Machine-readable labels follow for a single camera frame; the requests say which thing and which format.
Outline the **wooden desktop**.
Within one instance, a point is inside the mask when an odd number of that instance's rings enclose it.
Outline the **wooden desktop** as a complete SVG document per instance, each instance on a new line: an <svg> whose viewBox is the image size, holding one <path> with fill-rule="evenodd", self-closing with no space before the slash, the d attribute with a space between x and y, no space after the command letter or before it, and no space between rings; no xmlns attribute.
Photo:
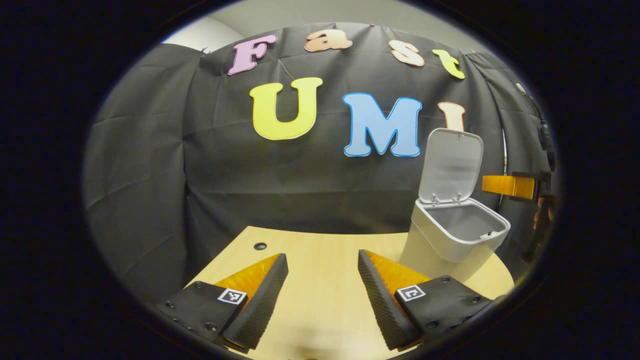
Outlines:
<svg viewBox="0 0 640 360"><path fill-rule="evenodd" d="M195 281L215 284L279 253L288 275L253 360L407 360L389 350L358 271L365 249L397 261L407 233L316 234L245 228Z"/></svg>

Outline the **white desktop garbage bin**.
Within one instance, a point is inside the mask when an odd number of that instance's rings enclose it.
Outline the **white desktop garbage bin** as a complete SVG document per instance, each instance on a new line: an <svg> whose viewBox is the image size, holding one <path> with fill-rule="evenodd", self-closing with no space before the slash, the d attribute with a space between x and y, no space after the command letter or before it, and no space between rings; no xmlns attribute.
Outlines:
<svg viewBox="0 0 640 360"><path fill-rule="evenodd" d="M510 222L473 198L482 161L479 136L445 128L430 133L400 264L428 278L464 282L502 245Z"/></svg>

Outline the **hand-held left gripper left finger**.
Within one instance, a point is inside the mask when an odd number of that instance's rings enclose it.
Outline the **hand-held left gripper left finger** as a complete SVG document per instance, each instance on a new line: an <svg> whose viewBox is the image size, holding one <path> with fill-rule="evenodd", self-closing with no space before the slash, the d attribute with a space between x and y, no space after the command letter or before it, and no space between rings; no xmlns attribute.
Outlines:
<svg viewBox="0 0 640 360"><path fill-rule="evenodd" d="M157 309L208 342L248 353L265 333L288 272L286 255L277 253L215 284L193 281Z"/></svg>

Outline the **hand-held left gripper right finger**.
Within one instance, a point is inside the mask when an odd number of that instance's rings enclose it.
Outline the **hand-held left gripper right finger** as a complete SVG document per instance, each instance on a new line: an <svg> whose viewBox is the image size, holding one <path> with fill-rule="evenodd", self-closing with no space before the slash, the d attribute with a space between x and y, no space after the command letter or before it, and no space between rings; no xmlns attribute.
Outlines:
<svg viewBox="0 0 640 360"><path fill-rule="evenodd" d="M452 276L429 278L366 249L358 251L358 272L390 350L450 335L496 305Z"/></svg>

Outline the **black backdrop cloth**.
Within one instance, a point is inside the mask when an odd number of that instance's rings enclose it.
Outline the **black backdrop cloth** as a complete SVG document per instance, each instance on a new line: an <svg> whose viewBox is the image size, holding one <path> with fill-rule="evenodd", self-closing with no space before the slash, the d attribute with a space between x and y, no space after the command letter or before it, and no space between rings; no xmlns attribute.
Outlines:
<svg viewBox="0 0 640 360"><path fill-rule="evenodd" d="M462 105L480 175L550 171L516 73L488 52L353 22L240 39L208 54L158 45L87 133L82 193L94 241L144 301L178 292L246 227L404 233L438 105Z"/></svg>

